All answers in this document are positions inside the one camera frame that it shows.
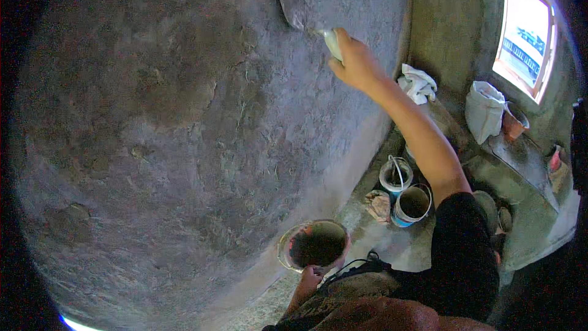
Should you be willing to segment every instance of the person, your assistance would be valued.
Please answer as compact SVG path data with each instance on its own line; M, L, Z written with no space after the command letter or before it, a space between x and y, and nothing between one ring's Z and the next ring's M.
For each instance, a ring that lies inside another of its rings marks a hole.
M497 257L486 216L452 146L430 118L386 76L371 51L335 29L343 61L329 66L343 82L386 110L433 192L436 226L431 268L393 270L370 252L364 264L330 278L305 268L290 305L271 330L487 329L498 292Z

